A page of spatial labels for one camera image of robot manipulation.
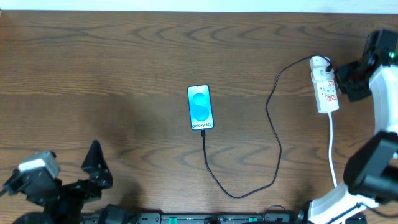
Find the blue Galaxy smartphone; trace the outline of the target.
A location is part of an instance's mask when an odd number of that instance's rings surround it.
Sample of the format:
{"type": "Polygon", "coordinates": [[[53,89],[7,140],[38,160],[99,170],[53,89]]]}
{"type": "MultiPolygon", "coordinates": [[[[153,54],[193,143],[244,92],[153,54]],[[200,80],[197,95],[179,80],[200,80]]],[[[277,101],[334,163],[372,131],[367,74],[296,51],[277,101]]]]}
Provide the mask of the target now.
{"type": "Polygon", "coordinates": [[[210,86],[189,86],[187,95],[191,129],[195,131],[214,128],[210,86]]]}

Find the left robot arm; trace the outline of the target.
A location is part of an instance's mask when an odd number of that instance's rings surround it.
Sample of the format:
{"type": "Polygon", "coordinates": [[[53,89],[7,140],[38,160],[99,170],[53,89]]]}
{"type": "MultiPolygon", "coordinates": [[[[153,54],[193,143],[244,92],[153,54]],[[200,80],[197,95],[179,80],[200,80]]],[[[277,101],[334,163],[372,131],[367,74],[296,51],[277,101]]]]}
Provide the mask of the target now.
{"type": "Polygon", "coordinates": [[[88,179],[62,184],[60,166],[52,151],[36,152],[23,160],[3,184],[1,195],[22,193],[26,200],[43,208],[20,216],[15,223],[135,223],[136,213],[107,205],[98,214],[83,215],[86,203],[101,199],[102,191],[113,186],[101,144],[94,140],[81,165],[88,179]]]}

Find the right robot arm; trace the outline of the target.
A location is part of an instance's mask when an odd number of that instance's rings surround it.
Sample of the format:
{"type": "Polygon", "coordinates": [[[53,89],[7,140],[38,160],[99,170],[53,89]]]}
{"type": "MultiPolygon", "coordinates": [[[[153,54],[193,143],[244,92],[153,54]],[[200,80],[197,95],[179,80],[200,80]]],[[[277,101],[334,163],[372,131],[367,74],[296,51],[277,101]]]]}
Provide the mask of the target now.
{"type": "Polygon", "coordinates": [[[369,34],[357,61],[335,74],[341,93],[351,102],[368,96],[374,104],[374,136],[346,164],[343,181],[323,197],[308,201],[297,223],[360,223],[356,215],[397,200],[397,33],[369,34]]]}

